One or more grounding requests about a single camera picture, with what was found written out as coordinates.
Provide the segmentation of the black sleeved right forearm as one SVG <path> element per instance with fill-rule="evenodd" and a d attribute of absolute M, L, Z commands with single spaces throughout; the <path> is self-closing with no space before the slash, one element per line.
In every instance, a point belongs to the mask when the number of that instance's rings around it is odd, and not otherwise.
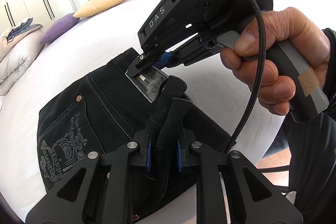
<path fill-rule="evenodd" d="M 323 91 L 329 107 L 313 119 L 285 125 L 291 151 L 289 190 L 304 223 L 335 223 L 335 31 L 323 31 L 331 57 Z"/>

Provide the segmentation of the person's right hand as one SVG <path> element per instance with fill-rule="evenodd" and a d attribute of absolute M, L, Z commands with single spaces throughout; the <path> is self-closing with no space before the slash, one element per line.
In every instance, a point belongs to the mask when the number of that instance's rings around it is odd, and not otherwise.
<path fill-rule="evenodd" d="M 290 40 L 314 69 L 321 86 L 325 86 L 330 59 L 330 41 L 323 31 L 296 8 L 268 11 L 262 15 L 265 25 L 266 47 L 274 42 Z M 242 61 L 259 52 L 259 33 L 254 19 L 235 42 L 234 48 L 224 48 L 220 53 L 223 65 L 234 76 L 253 88 L 257 61 Z M 289 101 L 295 95 L 295 84 L 290 77 L 281 76 L 276 65 L 265 61 L 264 74 L 259 92 L 259 103 L 270 113 L 284 116 L 290 109 Z"/>

